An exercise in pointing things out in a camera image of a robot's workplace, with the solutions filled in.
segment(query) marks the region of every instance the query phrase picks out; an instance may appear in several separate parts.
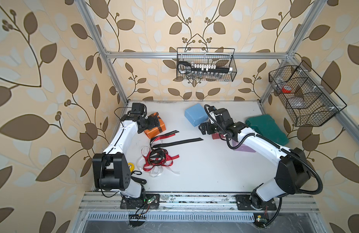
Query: white table surface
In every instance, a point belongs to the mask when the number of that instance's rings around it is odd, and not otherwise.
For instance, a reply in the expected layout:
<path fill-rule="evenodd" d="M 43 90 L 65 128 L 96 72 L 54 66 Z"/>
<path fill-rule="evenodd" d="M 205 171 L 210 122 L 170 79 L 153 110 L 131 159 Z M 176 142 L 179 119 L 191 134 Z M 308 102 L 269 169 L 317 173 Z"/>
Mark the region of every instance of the white table surface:
<path fill-rule="evenodd" d="M 170 156 L 179 154 L 170 167 L 164 167 L 158 177 L 151 177 L 144 172 L 136 177 L 146 179 L 146 191 L 160 192 L 251 192 L 258 185 L 275 176 L 276 167 L 262 155 L 254 152 L 234 151 L 228 148 L 225 141 L 213 140 L 211 135 L 202 135 L 198 127 L 193 127 L 185 118 L 185 109 L 198 102 L 142 102 L 147 106 L 148 115 L 158 112 L 164 121 L 166 131 L 178 130 L 175 136 L 162 140 L 162 143 L 181 141 L 201 137 L 204 140 L 182 145 L 166 147 Z M 209 104 L 217 109 L 226 108 L 234 122 L 251 116 L 261 115 L 257 102 L 199 102 L 202 106 Z M 136 134 L 126 153 L 128 162 L 134 163 L 142 157 L 141 149 L 149 145 L 149 138 Z"/>

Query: red ribbon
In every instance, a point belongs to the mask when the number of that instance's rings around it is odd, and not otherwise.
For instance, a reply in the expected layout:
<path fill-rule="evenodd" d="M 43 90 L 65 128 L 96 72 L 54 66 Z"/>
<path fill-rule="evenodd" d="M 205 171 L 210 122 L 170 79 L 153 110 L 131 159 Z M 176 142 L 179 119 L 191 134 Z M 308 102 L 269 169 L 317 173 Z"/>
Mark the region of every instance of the red ribbon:
<path fill-rule="evenodd" d="M 160 140 L 160 139 L 164 139 L 164 138 L 168 138 L 168 137 L 172 137 L 172 136 L 174 136 L 174 135 L 175 135 L 175 133 L 174 133 L 174 134 L 171 134 L 171 135 L 159 136 L 159 137 L 155 138 L 153 141 L 151 141 L 150 144 L 151 144 L 152 142 L 154 142 L 154 141 L 157 141 L 157 140 Z M 150 150 L 149 153 L 147 154 L 147 156 L 143 156 L 144 159 L 145 159 L 145 161 L 146 161 L 146 164 L 143 166 L 143 170 L 144 170 L 144 171 L 151 171 L 151 170 L 154 168 L 154 166 L 170 167 L 171 165 L 173 165 L 173 160 L 176 159 L 176 158 L 179 158 L 179 155 L 176 155 L 176 156 L 173 156 L 173 157 L 170 156 L 170 155 L 168 155 L 168 151 L 167 151 L 166 149 L 157 148 L 157 149 L 155 149 L 155 150 L 153 150 L 153 151 L 155 152 L 155 151 L 158 151 L 158 150 L 162 150 L 162 151 L 164 152 L 164 154 L 165 154 L 165 159 L 162 159 L 159 163 L 149 162 L 149 160 L 150 160 L 150 161 L 152 161 L 152 160 L 158 161 L 158 160 L 160 159 L 160 158 L 154 158 L 154 159 L 150 158 L 150 154 L 151 154 L 151 152 L 152 152 L 152 150 Z M 165 165 L 165 163 L 166 163 L 167 161 L 171 161 L 169 165 Z"/>

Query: white robotic arm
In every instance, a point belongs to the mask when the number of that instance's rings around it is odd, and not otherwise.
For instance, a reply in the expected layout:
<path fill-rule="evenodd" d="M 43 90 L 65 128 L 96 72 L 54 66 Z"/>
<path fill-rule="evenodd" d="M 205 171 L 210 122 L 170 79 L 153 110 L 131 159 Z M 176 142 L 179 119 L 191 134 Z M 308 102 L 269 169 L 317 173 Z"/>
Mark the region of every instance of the white robotic arm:
<path fill-rule="evenodd" d="M 241 144 L 247 145 L 277 167 L 275 177 L 252 191 L 251 205 L 253 208 L 260 209 L 274 197 L 282 197 L 298 192 L 318 194 L 322 191 L 322 181 L 315 170 L 307 164 L 305 153 L 302 150 L 283 147 L 256 133 L 242 122 L 234 123 L 226 109 L 216 109 L 214 106 L 207 104 L 204 109 L 210 121 L 199 126 L 203 134 L 223 134 L 229 148 L 237 149 Z M 231 146 L 229 139 L 239 142 L 238 145 Z M 311 176 L 317 179 L 317 190 L 307 191 L 300 189 Z"/>
<path fill-rule="evenodd" d="M 144 198 L 143 185 L 131 180 L 125 153 L 134 135 L 160 125 L 157 116 L 146 117 L 146 114 L 144 104 L 133 103 L 132 110 L 121 118 L 120 127 L 110 145 L 102 154 L 95 154 L 93 172 L 96 188 L 101 191 L 113 189 L 128 198 Z"/>

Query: black wire basket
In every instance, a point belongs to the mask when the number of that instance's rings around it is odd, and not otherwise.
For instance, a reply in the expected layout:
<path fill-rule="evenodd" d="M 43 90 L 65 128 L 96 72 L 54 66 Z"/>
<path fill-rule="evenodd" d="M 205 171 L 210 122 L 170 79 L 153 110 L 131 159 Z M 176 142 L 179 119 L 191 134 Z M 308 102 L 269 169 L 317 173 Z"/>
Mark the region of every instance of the black wire basket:
<path fill-rule="evenodd" d="M 346 103 L 317 72 L 303 62 L 298 66 L 284 66 L 269 72 L 269 82 L 294 126 L 319 127 L 343 110 Z M 308 70 L 320 77 L 321 85 L 309 77 Z"/>
<path fill-rule="evenodd" d="M 177 80 L 232 82 L 235 49 L 177 48 Z"/>

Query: floral wallpaper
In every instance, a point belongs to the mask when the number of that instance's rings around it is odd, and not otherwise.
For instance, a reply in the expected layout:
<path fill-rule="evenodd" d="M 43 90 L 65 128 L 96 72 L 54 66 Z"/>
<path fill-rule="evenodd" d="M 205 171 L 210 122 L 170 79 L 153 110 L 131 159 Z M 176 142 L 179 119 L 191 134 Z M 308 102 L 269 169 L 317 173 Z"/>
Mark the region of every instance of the floral wallpaper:
<path fill-rule="evenodd" d="M 300 45 L 305 60 L 348 104 L 344 109 L 359 124 L 359 1 L 329 0 Z M 359 232 L 359 146 L 332 118 L 322 127 L 295 127 L 276 93 L 264 105 L 290 139 L 288 147 L 305 150 L 322 178 L 315 195 L 327 228 L 334 233 Z M 305 187 L 315 189 L 311 180 Z"/>
<path fill-rule="evenodd" d="M 332 5 L 325 6 L 296 55 L 340 95 L 359 124 L 359 1 Z"/>
<path fill-rule="evenodd" d="M 275 59 L 237 59 L 233 82 L 196 81 L 176 77 L 172 60 L 114 59 L 113 64 L 131 100 L 258 100 L 268 85 Z"/>
<path fill-rule="evenodd" d="M 109 51 L 285 52 L 310 0 L 86 0 Z"/>
<path fill-rule="evenodd" d="M 75 4 L 0 0 L 0 232 L 69 231 L 119 106 Z"/>

